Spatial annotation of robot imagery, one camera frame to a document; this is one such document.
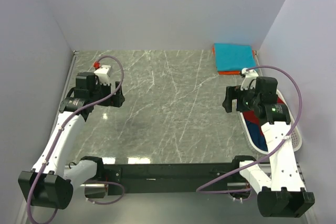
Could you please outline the red t shirt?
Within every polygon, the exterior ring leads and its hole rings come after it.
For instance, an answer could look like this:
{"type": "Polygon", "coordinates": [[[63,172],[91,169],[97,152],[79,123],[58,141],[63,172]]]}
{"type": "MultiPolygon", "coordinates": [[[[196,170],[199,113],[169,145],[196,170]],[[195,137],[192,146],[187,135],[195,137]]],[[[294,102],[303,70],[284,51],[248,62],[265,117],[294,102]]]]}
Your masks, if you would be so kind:
{"type": "Polygon", "coordinates": [[[285,122],[287,125],[291,123],[289,109],[283,100],[277,97],[277,101],[273,103],[266,103],[259,101],[257,106],[252,110],[243,112],[245,120],[263,126],[266,123],[271,125],[276,122],[285,122]]]}

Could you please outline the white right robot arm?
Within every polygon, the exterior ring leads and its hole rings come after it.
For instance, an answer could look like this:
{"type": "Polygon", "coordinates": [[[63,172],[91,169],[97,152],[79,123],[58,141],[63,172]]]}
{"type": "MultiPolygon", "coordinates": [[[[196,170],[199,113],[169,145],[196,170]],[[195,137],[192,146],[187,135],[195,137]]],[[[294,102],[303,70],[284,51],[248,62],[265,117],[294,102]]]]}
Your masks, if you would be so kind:
{"type": "Polygon", "coordinates": [[[232,111],[237,101],[239,112],[252,111],[258,119],[269,153],[271,175],[259,165],[241,161],[230,169],[235,181],[247,179],[257,193],[257,205],[264,217],[299,218],[315,203],[314,194],[307,192],[297,169],[290,136],[291,116],[288,107],[278,101],[278,82],[272,77],[250,79],[254,85],[228,86],[223,107],[232,111]]]}

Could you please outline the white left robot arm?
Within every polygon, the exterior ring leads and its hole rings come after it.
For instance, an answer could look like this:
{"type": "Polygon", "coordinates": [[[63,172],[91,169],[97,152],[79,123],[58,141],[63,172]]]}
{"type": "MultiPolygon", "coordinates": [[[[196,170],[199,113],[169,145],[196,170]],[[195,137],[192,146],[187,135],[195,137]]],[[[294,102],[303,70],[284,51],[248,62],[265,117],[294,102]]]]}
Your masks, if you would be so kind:
{"type": "Polygon", "coordinates": [[[121,85],[117,81],[112,88],[108,74],[77,74],[75,86],[60,105],[57,124],[41,157],[30,171],[19,175],[18,183],[28,206],[65,209],[78,187],[88,180],[99,183],[106,178],[101,157],[85,156],[71,170],[65,170],[65,166],[93,108],[122,106],[125,98],[121,85]]]}

